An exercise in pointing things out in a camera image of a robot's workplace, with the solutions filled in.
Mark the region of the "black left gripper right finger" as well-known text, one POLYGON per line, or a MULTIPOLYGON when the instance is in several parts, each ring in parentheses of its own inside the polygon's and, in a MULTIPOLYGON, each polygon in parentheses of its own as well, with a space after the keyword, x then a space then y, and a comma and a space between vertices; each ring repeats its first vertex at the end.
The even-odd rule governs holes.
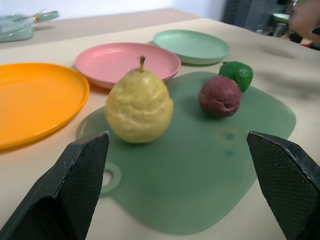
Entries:
POLYGON ((285 238, 320 238, 320 167, 296 143, 248 131, 260 189, 285 238))

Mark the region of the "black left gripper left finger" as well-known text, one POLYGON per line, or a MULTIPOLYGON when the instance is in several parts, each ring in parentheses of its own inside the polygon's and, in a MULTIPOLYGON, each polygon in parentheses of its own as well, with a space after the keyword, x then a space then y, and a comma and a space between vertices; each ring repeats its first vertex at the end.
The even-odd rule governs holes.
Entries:
POLYGON ((2 240, 84 240, 100 196, 109 134, 71 142, 0 230, 2 240))

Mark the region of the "person's hand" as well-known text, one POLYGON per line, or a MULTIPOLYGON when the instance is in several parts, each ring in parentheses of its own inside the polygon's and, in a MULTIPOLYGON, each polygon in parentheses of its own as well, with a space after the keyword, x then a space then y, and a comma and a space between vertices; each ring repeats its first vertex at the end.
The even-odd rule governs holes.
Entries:
POLYGON ((320 1, 300 0, 289 19, 289 28, 301 37, 319 42, 320 36, 312 33, 312 29, 320 25, 320 1))

